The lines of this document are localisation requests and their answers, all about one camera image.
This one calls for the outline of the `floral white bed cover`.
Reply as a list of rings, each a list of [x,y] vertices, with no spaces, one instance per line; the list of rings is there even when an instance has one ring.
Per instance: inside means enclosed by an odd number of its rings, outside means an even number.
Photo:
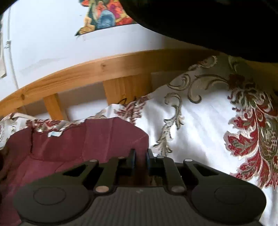
[[[1,120],[1,150],[27,127],[61,135],[88,119],[121,118],[148,134],[154,155],[194,159],[260,188],[263,225],[277,225],[277,92],[272,76],[246,60],[210,56],[170,83],[126,105],[111,104],[80,120],[40,120],[9,114]]]

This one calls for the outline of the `colourful landscape wall drawing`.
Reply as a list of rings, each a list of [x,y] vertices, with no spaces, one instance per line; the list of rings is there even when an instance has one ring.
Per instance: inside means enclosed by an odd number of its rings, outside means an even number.
[[[88,8],[84,17],[84,26],[78,30],[77,36],[115,26],[131,25],[136,22],[126,14],[119,0],[79,1]]]

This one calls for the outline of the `wooden bed frame rail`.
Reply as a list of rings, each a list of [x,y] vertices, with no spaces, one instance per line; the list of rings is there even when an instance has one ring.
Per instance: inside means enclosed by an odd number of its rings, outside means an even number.
[[[158,49],[99,58],[52,73],[10,94],[1,101],[1,116],[18,112],[21,107],[43,100],[53,120],[66,120],[58,93],[96,82],[109,86],[110,80],[146,75],[152,72],[185,70],[217,51],[203,49]]]

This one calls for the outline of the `maroon knit garment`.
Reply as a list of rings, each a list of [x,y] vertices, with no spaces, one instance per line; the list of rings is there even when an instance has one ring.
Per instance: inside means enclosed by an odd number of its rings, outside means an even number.
[[[88,119],[59,136],[32,127],[14,133],[1,150],[1,225],[20,224],[12,200],[21,186],[91,159],[126,157],[131,149],[143,164],[148,147],[148,134],[118,117]]]

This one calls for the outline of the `black puffy jacket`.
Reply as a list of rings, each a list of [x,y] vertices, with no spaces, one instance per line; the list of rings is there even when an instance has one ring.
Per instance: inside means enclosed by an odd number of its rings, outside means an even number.
[[[277,62],[277,1],[121,1],[156,33],[228,55]]]

